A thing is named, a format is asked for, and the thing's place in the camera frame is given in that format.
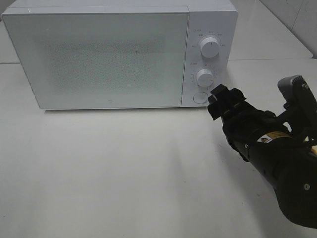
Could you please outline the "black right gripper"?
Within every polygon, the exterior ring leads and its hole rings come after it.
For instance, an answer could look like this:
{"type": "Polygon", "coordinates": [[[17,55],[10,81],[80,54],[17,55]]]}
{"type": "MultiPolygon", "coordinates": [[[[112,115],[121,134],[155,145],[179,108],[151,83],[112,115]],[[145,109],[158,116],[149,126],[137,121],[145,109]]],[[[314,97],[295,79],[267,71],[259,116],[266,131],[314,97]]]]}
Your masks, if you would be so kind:
{"type": "Polygon", "coordinates": [[[228,89],[223,84],[211,90],[208,112],[216,120],[222,119],[223,132],[229,145],[244,161],[249,160],[249,149],[263,148],[276,139],[291,139],[287,128],[277,121],[271,111],[257,110],[247,104],[240,112],[229,118],[229,101],[242,102],[246,97],[237,88],[228,89]]]}

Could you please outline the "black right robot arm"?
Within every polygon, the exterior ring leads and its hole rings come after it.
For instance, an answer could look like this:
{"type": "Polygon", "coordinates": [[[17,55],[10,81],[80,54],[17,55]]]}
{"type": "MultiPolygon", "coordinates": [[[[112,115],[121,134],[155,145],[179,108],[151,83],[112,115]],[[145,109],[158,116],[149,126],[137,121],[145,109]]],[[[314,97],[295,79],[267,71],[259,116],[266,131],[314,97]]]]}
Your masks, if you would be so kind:
{"type": "Polygon", "coordinates": [[[246,101],[236,88],[218,85],[208,112],[221,119],[228,144],[273,187],[278,206],[291,222],[317,226],[317,102],[304,82],[281,90],[285,111],[277,116],[246,101]]]}

